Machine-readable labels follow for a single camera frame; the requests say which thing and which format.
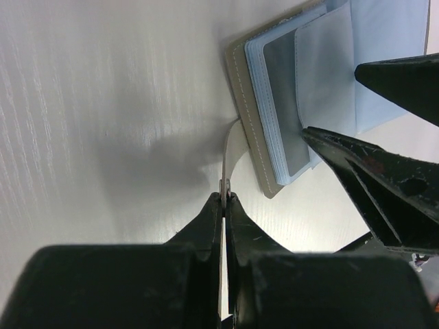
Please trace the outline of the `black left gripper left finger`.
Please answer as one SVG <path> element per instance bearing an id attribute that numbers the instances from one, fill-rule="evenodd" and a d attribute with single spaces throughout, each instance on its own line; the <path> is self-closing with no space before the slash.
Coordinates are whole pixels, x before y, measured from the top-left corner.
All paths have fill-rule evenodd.
<path id="1" fill-rule="evenodd" d="M 50 245 L 8 300 L 10 328 L 219 328 L 222 203 L 163 244 Z"/>

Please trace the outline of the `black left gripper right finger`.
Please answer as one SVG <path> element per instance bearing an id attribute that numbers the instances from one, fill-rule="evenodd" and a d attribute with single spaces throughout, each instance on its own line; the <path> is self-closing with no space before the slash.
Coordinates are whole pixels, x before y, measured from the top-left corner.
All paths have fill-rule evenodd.
<path id="1" fill-rule="evenodd" d="M 235 328 L 431 328 L 418 276 L 400 258 L 295 254 L 266 234 L 232 194 L 224 210 Z"/>

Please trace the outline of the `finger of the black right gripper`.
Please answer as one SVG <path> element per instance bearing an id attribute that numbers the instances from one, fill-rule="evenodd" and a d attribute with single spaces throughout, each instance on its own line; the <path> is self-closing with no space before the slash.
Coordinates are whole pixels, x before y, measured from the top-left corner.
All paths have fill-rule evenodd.
<path id="1" fill-rule="evenodd" d="M 372 235 L 387 249 L 438 253 L 438 165 L 329 130 L 302 139 L 331 168 Z"/>
<path id="2" fill-rule="evenodd" d="M 355 79 L 402 109 L 438 125 L 438 54 L 368 62 Z"/>

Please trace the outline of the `grey card holder wallet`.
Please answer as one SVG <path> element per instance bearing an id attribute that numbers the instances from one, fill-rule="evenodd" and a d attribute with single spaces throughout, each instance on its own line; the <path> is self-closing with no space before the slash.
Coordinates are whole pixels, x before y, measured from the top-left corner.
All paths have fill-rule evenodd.
<path id="1" fill-rule="evenodd" d="M 354 136 L 405 114 L 355 80 L 358 65 L 422 56 L 428 1 L 310 1 L 232 42 L 226 66 L 259 184 L 273 198 L 320 157 L 289 176 L 263 48 L 295 31 L 296 103 L 302 130 L 313 126 Z"/>

